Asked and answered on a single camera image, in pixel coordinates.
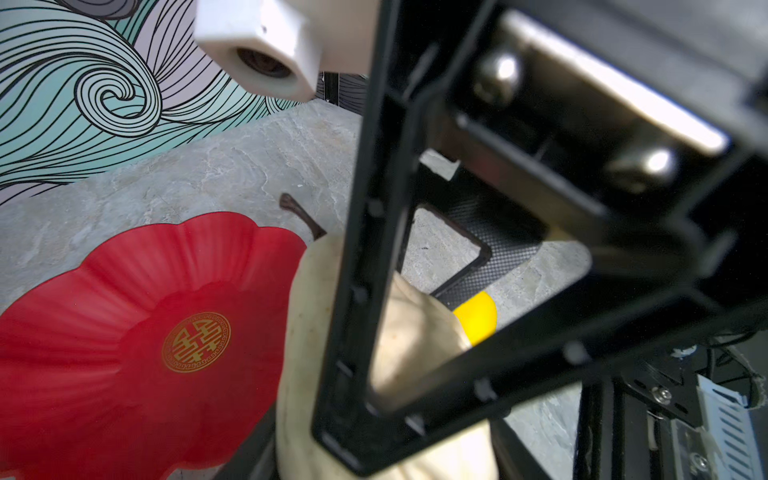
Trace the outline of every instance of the yellow object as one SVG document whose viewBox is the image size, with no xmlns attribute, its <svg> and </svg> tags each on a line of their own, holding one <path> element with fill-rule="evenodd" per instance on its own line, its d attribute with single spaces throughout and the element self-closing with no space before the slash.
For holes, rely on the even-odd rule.
<svg viewBox="0 0 768 480">
<path fill-rule="evenodd" d="M 496 304 L 486 292 L 480 292 L 453 310 L 462 323 L 464 333 L 472 346 L 493 335 L 496 331 Z"/>
</svg>

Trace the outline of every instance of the red flower-shaped plate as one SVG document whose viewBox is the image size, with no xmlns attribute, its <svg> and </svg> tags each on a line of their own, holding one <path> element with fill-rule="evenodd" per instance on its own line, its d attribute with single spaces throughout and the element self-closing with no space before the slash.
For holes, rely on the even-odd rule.
<svg viewBox="0 0 768 480">
<path fill-rule="evenodd" d="M 121 233 L 0 316 L 0 478 L 225 462 L 275 401 L 294 233 L 222 212 Z"/>
</svg>

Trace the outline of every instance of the marble surface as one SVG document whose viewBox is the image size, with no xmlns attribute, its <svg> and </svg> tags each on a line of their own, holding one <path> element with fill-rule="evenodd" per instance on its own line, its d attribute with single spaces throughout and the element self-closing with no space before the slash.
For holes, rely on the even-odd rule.
<svg viewBox="0 0 768 480">
<path fill-rule="evenodd" d="M 75 268 L 108 238 L 148 223 L 180 223 L 228 210 L 261 226 L 293 230 L 309 243 L 309 229 L 278 208 L 282 192 L 291 193 L 329 232 L 343 231 L 359 126 L 358 115 L 315 100 L 0 209 L 0 310 Z M 462 241 L 442 221 L 420 212 L 406 278 L 429 291 L 476 254 Z M 499 326 L 575 281 L 588 264 L 578 243 L 545 243 L 489 287 Z M 508 417 L 554 480 L 571 478 L 579 392 L 578 386 L 553 392 Z M 170 478 L 206 480 L 214 473 L 176 471 Z"/>
</svg>

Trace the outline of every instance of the mural wall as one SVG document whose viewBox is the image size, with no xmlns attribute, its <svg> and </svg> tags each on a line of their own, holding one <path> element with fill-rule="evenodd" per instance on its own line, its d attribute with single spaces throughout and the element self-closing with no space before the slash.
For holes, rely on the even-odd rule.
<svg viewBox="0 0 768 480">
<path fill-rule="evenodd" d="M 0 0 L 0 206 L 290 108 L 194 43 L 194 0 Z"/>
</svg>

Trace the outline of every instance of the gold emblem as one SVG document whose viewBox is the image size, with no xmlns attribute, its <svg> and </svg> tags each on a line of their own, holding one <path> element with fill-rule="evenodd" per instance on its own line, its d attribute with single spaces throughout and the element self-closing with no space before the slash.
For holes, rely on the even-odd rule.
<svg viewBox="0 0 768 480">
<path fill-rule="evenodd" d="M 230 323 L 218 313 L 192 315 L 165 337 L 165 365 L 181 373 L 202 370 L 221 356 L 230 342 L 230 334 Z"/>
</svg>

